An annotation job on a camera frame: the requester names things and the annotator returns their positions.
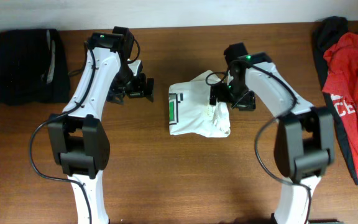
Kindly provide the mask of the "white t-shirt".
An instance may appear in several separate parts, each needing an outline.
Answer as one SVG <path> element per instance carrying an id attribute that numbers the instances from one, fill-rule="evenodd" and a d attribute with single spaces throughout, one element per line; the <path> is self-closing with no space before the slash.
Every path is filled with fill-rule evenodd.
<path id="1" fill-rule="evenodd" d="M 176 83 L 168 89 L 169 132 L 171 135 L 195 133 L 207 138 L 226 138 L 231 133 L 226 103 L 209 103 L 211 87 L 219 81 L 211 70 L 188 82 Z"/>

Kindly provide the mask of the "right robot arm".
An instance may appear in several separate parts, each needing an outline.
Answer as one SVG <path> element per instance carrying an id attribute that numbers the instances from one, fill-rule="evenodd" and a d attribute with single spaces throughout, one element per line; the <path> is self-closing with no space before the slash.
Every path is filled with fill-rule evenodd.
<path id="1" fill-rule="evenodd" d="M 209 103 L 229 103 L 240 111 L 256 109 L 259 97 L 272 118 L 257 132 L 254 152 L 261 168 L 282 184 L 271 223 L 309 223 L 313 193 L 327 168 L 334 162 L 334 121 L 327 107 L 316 107 L 300 96 L 279 74 L 265 53 L 248 53 L 243 43 L 225 49 L 227 69 L 212 82 Z M 280 176 L 273 174 L 259 154 L 259 139 L 273 123 L 277 133 L 273 155 Z"/>

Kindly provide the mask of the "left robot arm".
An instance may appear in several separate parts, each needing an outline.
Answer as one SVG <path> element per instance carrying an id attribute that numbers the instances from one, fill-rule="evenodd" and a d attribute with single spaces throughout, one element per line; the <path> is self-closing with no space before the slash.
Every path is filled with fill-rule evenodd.
<path id="1" fill-rule="evenodd" d="M 103 172 L 110 156 L 101 122 L 105 103 L 122 105 L 125 97 L 154 99 L 154 79 L 142 73 L 141 60 L 131 59 L 138 44 L 126 27 L 115 27 L 110 34 L 93 33 L 74 95 L 62 114 L 50 117 L 53 158 L 73 188 L 78 223 L 110 222 L 103 194 Z"/>

